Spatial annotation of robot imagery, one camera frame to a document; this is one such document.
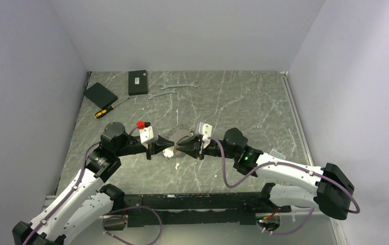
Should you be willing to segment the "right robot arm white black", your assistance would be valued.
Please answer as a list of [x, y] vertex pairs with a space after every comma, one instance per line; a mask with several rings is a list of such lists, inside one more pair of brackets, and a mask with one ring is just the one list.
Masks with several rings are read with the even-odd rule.
[[196, 133], [176, 143], [175, 147], [193, 158], [220, 157], [223, 177], [226, 177], [225, 160], [234, 160], [233, 167], [243, 177], [235, 184], [225, 180], [228, 188], [239, 186], [250, 176], [285, 182], [286, 185], [264, 185], [259, 205], [265, 212], [282, 206], [306, 207], [319, 209], [338, 220], [345, 220], [349, 213], [360, 213], [353, 197], [354, 185], [337, 165], [310, 166], [274, 157], [250, 147], [238, 128], [227, 130], [222, 140], [212, 137], [209, 131]]

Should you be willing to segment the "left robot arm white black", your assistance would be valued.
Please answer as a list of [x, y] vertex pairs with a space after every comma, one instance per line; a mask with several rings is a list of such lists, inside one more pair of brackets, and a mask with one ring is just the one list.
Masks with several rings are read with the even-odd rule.
[[107, 184], [121, 166], [120, 157], [145, 153], [147, 159], [174, 146], [154, 132], [148, 122], [127, 133], [120, 122], [106, 125], [98, 143], [84, 153], [80, 170], [69, 185], [30, 222], [19, 222], [12, 230], [15, 244], [70, 244], [100, 216], [124, 209], [124, 192]]

